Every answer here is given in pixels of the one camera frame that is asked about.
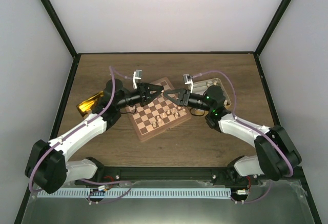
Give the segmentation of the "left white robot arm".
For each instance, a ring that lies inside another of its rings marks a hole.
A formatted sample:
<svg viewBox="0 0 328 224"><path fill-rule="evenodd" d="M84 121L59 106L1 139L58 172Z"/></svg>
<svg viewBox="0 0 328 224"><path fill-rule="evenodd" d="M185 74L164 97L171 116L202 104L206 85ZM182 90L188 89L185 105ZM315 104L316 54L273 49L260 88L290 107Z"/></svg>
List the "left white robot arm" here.
<svg viewBox="0 0 328 224"><path fill-rule="evenodd" d="M129 91L118 79L109 80L91 113L77 126L48 142L38 140L32 146L25 175L28 188L33 185L47 193L56 192L64 183L87 179L93 185L104 181L105 173L90 159L68 162L70 157L96 136L109 130L121 117L121 109L129 106L145 106L163 92L163 86L137 83Z"/></svg>

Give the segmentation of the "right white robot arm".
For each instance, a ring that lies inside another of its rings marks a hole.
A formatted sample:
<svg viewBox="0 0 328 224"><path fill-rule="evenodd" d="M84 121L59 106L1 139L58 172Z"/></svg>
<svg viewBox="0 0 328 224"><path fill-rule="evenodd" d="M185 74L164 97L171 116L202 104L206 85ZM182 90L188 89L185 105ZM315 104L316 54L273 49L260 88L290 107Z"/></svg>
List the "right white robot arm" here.
<svg viewBox="0 0 328 224"><path fill-rule="evenodd" d="M226 97L220 86L210 86L203 95L187 89L169 90L163 95L178 106L206 111L205 119L211 129L234 136L255 148L255 156L243 156L233 161L233 168L228 170L228 180L235 185L250 175L264 175L274 181L291 177L302 161L282 126L257 125L229 111L224 105Z"/></svg>

